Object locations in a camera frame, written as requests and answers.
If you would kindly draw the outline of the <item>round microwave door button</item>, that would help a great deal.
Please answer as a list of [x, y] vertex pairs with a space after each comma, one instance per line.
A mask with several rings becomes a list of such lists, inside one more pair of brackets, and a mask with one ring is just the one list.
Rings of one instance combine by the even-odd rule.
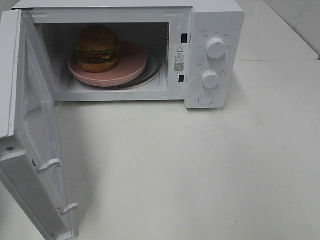
[[201, 105], [209, 106], [214, 102], [214, 96], [210, 93], [204, 93], [198, 98]]

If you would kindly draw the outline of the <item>pink round plate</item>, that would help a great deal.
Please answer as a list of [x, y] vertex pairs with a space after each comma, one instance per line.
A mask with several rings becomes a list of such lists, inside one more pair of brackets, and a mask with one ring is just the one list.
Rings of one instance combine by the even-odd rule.
[[70, 72], [80, 82], [94, 87], [116, 87], [129, 83], [139, 77], [147, 65], [147, 53], [134, 43], [121, 42], [118, 61], [109, 71], [86, 72], [81, 69], [73, 55], [67, 64]]

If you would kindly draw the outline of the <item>toy burger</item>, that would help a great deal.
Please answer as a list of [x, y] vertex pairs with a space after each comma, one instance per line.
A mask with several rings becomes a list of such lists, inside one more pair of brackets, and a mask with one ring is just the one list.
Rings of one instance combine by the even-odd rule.
[[80, 68], [86, 72], [107, 72], [116, 66], [120, 48], [118, 36], [112, 29], [90, 25], [76, 38], [75, 58]]

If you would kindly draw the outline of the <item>white microwave door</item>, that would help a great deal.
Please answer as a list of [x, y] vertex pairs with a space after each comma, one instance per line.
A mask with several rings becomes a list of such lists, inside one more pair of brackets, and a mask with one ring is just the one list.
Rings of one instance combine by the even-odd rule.
[[46, 240], [75, 236], [51, 62], [28, 10], [0, 21], [0, 180]]

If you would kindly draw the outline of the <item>glass microwave turntable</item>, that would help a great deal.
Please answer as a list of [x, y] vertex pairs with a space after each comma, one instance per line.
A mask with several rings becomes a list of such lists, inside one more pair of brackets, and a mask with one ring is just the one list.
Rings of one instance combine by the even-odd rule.
[[128, 83], [125, 83], [123, 85], [113, 86], [113, 87], [101, 87], [101, 88], [123, 89], [123, 88], [129, 88], [132, 86], [142, 84], [144, 82], [147, 82], [151, 78], [153, 78], [159, 72], [161, 65], [162, 65], [161, 61], [151, 55], [150, 58], [147, 58], [147, 63], [146, 63], [146, 67], [145, 67], [144, 71], [136, 79], [134, 79]]

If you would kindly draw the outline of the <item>lower white microwave knob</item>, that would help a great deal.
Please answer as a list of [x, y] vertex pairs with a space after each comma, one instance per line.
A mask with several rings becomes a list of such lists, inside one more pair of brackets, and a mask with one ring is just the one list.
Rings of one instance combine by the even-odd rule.
[[207, 70], [201, 76], [202, 84], [207, 89], [213, 89], [220, 83], [220, 75], [215, 70]]

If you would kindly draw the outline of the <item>white microwave knob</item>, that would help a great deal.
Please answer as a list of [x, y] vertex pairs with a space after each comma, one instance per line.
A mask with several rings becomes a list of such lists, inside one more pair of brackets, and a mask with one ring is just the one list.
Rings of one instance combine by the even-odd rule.
[[220, 83], [220, 75], [215, 70], [207, 70], [201, 76], [202, 84], [207, 89], [213, 89]]
[[221, 36], [214, 36], [205, 43], [205, 50], [210, 59], [219, 59], [226, 54], [227, 44]]

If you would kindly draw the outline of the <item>white warning label sticker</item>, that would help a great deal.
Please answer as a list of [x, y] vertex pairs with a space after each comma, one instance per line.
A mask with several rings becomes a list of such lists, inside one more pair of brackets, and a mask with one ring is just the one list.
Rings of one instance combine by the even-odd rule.
[[173, 47], [173, 72], [183, 74], [187, 61], [187, 47], [184, 44], [175, 44]]

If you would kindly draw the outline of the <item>white microwave oven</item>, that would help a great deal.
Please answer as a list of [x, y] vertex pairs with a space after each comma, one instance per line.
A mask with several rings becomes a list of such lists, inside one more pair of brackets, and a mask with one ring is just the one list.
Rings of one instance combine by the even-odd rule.
[[[33, 24], [57, 102], [182, 100], [188, 109], [224, 106], [245, 19], [235, 0], [21, 0], [13, 10]], [[77, 80], [66, 61], [90, 25], [141, 47], [143, 73], [112, 87]]]

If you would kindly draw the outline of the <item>upper white microwave knob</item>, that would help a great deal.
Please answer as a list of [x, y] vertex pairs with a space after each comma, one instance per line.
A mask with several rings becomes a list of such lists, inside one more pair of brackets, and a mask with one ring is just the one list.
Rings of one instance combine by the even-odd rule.
[[227, 44], [221, 36], [214, 36], [205, 43], [205, 50], [210, 59], [219, 59], [226, 54]]

